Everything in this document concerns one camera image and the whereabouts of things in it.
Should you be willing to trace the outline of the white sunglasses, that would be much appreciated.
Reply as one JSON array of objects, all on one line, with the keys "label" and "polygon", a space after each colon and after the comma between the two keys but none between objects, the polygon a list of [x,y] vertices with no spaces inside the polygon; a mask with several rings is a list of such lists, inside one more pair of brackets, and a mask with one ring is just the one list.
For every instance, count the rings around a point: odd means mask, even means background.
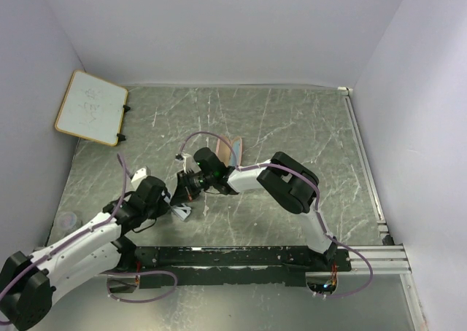
[{"label": "white sunglasses", "polygon": [[178,205],[172,205],[171,204],[171,194],[167,192],[165,194],[164,200],[167,202],[169,205],[169,208],[173,214],[175,214],[180,220],[185,221],[191,213],[191,207],[189,207],[185,203],[181,203]]}]

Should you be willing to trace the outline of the pink glasses case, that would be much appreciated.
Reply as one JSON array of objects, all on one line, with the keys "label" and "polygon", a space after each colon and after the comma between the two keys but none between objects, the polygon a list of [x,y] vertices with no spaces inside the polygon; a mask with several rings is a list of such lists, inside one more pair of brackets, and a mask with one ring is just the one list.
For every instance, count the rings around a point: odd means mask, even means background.
[{"label": "pink glasses case", "polygon": [[215,154],[226,166],[236,166],[236,161],[234,160],[233,163],[231,161],[231,158],[234,158],[234,150],[231,146],[231,141],[238,137],[240,136],[229,139],[227,136],[222,135],[221,138],[225,141],[222,141],[221,139],[217,140]]}]

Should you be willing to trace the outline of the light blue cleaning cloth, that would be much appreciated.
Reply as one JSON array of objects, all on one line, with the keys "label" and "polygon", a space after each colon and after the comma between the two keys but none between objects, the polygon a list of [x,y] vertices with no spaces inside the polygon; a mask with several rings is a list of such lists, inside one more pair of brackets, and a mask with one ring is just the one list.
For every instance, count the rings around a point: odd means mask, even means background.
[{"label": "light blue cleaning cloth", "polygon": [[231,161],[236,161],[236,165],[239,166],[242,161],[242,148],[243,148],[243,141],[241,137],[235,138],[231,141],[231,146],[233,148],[234,158],[231,158]]}]

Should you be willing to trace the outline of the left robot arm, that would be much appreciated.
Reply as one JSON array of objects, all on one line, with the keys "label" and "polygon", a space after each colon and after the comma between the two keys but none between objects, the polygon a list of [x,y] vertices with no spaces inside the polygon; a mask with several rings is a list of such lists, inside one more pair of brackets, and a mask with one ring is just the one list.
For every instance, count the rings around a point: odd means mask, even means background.
[{"label": "left robot arm", "polygon": [[165,183],[144,178],[123,199],[108,203],[76,232],[32,254],[10,255],[1,268],[1,313],[5,324],[29,330],[64,295],[94,276],[136,267],[136,245],[126,234],[165,214]]}]

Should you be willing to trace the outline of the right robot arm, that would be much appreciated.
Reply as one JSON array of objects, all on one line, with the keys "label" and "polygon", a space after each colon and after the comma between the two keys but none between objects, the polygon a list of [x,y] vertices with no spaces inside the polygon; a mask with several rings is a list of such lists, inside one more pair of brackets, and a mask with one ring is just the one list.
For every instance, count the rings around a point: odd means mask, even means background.
[{"label": "right robot arm", "polygon": [[335,261],[337,244],[324,219],[317,213],[319,179],[284,152],[270,160],[244,167],[226,166],[209,148],[194,155],[194,169],[187,166],[177,173],[177,187],[170,204],[191,202],[211,188],[221,195],[239,195],[265,190],[284,210],[298,216],[311,266],[327,270]]}]

